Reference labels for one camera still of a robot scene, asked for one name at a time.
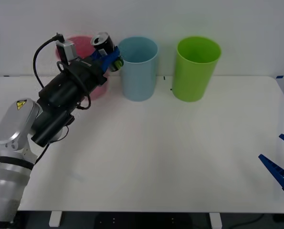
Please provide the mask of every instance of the can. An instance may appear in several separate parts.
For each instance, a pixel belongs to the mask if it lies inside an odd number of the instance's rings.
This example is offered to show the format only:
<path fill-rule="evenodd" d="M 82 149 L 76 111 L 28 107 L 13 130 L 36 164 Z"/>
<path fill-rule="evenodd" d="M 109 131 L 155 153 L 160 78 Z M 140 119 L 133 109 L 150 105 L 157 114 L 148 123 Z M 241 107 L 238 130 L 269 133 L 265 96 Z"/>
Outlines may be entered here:
<path fill-rule="evenodd" d="M 109 34 L 107 32 L 99 32 L 91 39 L 91 45 L 101 54 L 101 56 L 107 56 L 114 52 L 115 45 L 113 44 Z M 124 61 L 121 57 L 118 57 L 110 66 L 112 72 L 118 71 L 124 65 Z"/>

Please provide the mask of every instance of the white wall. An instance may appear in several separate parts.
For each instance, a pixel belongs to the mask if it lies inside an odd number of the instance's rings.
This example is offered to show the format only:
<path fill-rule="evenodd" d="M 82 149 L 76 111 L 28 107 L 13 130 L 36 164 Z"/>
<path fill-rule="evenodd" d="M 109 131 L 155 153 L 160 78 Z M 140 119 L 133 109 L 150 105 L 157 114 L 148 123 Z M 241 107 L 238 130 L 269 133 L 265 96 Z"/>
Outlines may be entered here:
<path fill-rule="evenodd" d="M 0 0 L 0 75 L 31 74 L 35 50 L 56 32 L 110 33 L 115 43 L 145 35 L 161 46 L 159 74 L 171 75 L 177 41 L 204 35 L 223 55 L 216 74 L 284 74 L 284 0 Z M 54 45 L 39 56 L 54 74 Z"/>

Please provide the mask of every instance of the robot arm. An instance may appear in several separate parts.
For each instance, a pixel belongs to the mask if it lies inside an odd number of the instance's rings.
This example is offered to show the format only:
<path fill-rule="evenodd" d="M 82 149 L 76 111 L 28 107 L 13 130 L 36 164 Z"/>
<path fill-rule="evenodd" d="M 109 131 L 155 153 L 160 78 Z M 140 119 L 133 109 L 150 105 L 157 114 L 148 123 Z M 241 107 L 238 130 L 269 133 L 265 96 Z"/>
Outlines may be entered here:
<path fill-rule="evenodd" d="M 122 66 L 115 46 L 107 56 L 95 51 L 84 59 L 76 55 L 70 42 L 59 39 L 57 48 L 61 73 L 43 87 L 37 102 L 29 98 L 15 101 L 0 123 L 0 228 L 11 227 L 37 161 L 27 135 L 31 134 L 37 145 L 48 146 L 64 126 L 74 121 L 71 112 L 84 109 L 80 106 L 84 97 L 106 82 L 103 74 L 108 66 L 115 68 L 116 61 L 118 68 Z"/>

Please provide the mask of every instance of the light blue cup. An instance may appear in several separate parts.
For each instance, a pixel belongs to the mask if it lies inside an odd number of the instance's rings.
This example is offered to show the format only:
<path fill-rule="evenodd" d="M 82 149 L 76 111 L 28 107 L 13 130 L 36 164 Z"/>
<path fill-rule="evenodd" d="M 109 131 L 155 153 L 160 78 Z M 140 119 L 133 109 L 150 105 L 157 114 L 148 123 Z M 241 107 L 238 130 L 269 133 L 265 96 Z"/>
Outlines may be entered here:
<path fill-rule="evenodd" d="M 149 99 L 156 86 L 157 44 L 146 37 L 129 37 L 118 47 L 124 60 L 121 68 L 124 96 L 132 101 Z"/>

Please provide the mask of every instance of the table leg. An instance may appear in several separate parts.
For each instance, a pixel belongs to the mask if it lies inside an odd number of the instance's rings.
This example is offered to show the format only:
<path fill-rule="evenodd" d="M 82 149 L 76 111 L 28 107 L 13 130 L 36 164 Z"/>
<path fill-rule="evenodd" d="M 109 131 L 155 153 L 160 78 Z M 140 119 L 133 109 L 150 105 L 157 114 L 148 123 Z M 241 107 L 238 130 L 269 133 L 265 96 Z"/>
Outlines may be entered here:
<path fill-rule="evenodd" d="M 57 228 L 60 226 L 62 211 L 52 211 L 49 225 L 50 227 Z"/>
<path fill-rule="evenodd" d="M 210 213 L 210 224 L 212 229 L 222 229 L 220 213 Z"/>

